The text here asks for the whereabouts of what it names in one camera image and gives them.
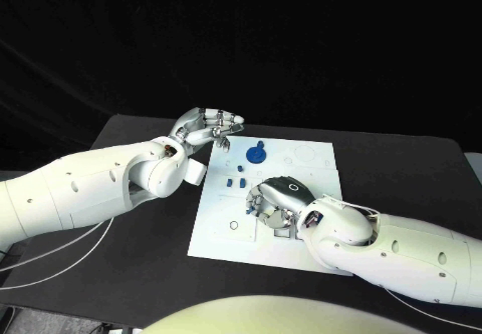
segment black background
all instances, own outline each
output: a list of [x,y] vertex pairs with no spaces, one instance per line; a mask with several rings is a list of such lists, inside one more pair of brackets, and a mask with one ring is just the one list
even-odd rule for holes
[[478,15],[477,1],[3,0],[0,168],[87,150],[117,113],[194,106],[482,150]]

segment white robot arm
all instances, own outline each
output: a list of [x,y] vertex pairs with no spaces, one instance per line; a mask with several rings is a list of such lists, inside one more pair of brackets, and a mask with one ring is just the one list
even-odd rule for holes
[[[265,200],[272,215],[260,212]],[[292,177],[267,179],[247,198],[247,213],[269,227],[296,223],[322,266],[422,301],[482,308],[482,241],[374,210],[366,216],[353,206],[331,196],[317,199]]]
[[190,156],[211,141],[228,150],[226,136],[243,123],[226,111],[194,108],[168,137],[68,155],[0,182],[0,246],[106,221],[168,197],[184,180],[200,185],[207,167]]

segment blue knob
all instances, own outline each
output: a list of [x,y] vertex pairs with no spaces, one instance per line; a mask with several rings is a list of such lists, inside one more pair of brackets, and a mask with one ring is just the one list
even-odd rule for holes
[[249,149],[246,153],[246,158],[252,164],[260,164],[266,160],[266,151],[265,151],[265,143],[259,141],[259,145],[254,148]]

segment small blue piece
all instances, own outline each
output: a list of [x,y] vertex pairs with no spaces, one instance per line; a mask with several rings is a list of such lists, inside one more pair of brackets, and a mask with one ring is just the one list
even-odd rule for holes
[[259,141],[259,145],[254,148],[249,149],[246,153],[246,158],[252,164],[260,164],[266,160],[266,151],[265,151],[265,143]]

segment black table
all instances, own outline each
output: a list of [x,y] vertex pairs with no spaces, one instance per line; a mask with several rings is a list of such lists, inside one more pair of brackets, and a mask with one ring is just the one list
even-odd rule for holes
[[[175,120],[114,116],[94,149],[169,133]],[[243,136],[332,142],[344,199],[431,221],[482,239],[482,187],[458,144],[413,137],[247,125]],[[210,161],[211,145],[195,159]],[[403,305],[358,277],[188,257],[203,187],[187,182],[165,199],[114,219],[112,231],[80,265],[45,283],[0,291],[0,303],[145,327],[184,308],[228,296],[273,294],[318,299],[370,311],[428,331],[471,330]],[[89,228],[34,238],[25,259],[65,244]],[[5,286],[61,271],[91,249],[106,227],[45,259],[16,268]],[[405,300],[423,311],[482,326],[482,311]]]

